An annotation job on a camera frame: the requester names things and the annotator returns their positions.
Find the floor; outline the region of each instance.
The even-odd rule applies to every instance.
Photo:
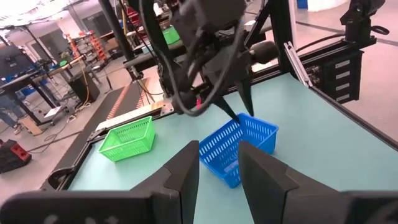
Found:
[[[348,4],[322,12],[298,10],[296,21],[299,21],[300,24],[297,24],[296,45],[300,47],[342,30],[343,26],[340,25],[339,18],[345,13],[347,8]],[[396,63],[395,56],[398,55],[398,27],[394,26],[393,18],[393,15],[396,15],[396,10],[398,10],[398,2],[395,0],[386,0],[385,6],[373,16],[373,25],[387,27],[391,33],[388,36],[376,34],[382,40],[378,44],[364,49],[360,100],[347,103],[344,106],[397,140],[398,119],[396,119],[396,115],[398,114],[398,107],[396,106],[396,102],[398,100],[398,91],[394,91],[394,89],[398,86],[398,74],[393,69]],[[267,38],[272,40],[272,31],[267,33]],[[310,47],[307,51],[321,47],[327,43],[329,42]],[[98,74],[103,82],[100,86],[101,96],[90,107],[82,110],[76,120],[68,123],[65,129],[57,135],[57,139],[84,128],[88,118],[99,107],[104,98],[103,96],[109,91],[109,86],[104,76],[105,72],[108,74],[114,89],[121,88],[130,83],[131,79],[127,71],[122,68],[122,62],[123,58],[112,61],[104,71]],[[144,71],[144,76],[145,78],[149,78],[149,91],[153,93],[160,93],[162,91],[157,81],[156,68]],[[58,85],[55,86],[54,83],[49,83],[49,88],[59,91],[61,95],[67,91],[67,86],[63,86],[65,83],[61,78],[58,77],[54,80]],[[155,100],[160,100],[162,96],[154,96],[154,98]],[[38,113],[39,117],[42,116],[39,114],[39,110],[46,111],[49,109],[36,93],[29,95],[26,101],[30,102],[30,107]],[[73,100],[70,100],[68,104],[72,105]],[[0,122],[0,138],[3,140],[13,139],[18,141],[23,148],[27,150],[33,149],[47,143],[48,141],[46,142],[45,138],[58,133],[64,127],[67,118],[67,114],[60,116],[54,127],[49,126],[46,132],[36,137],[31,136],[27,131],[14,135],[11,128],[6,129],[5,124]],[[0,204],[16,193],[38,189],[75,138],[76,135],[56,142],[49,146],[47,150],[40,153],[40,150],[44,149],[42,147],[34,151],[36,153],[33,154],[33,160],[28,166],[1,174]]]

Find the monitor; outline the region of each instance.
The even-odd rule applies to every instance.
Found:
[[[24,72],[33,65],[15,45],[0,48],[0,78]]]

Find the blue basket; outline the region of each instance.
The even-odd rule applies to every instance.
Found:
[[[238,114],[241,124],[228,121],[219,130],[199,144],[200,160],[218,178],[235,188],[241,183],[238,167],[238,146],[240,141],[248,141],[268,154],[275,150],[278,126]]]

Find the light blue table surface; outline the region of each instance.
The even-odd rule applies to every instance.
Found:
[[[237,93],[225,99],[247,113]],[[255,116],[279,126],[274,156],[282,162],[336,190],[398,189],[398,153],[290,75],[254,85],[252,99]],[[228,120],[216,106],[197,118],[155,120],[152,151],[117,163],[98,153],[98,142],[69,190],[129,190]],[[195,223],[252,223],[242,187],[229,189],[202,164]]]

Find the person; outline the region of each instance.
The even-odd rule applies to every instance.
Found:
[[[14,134],[19,134],[22,131],[22,126],[17,121],[14,121],[4,110],[8,110],[15,114],[18,119],[24,117],[25,115],[8,96],[0,96],[0,119],[3,120],[9,127],[14,128]]]

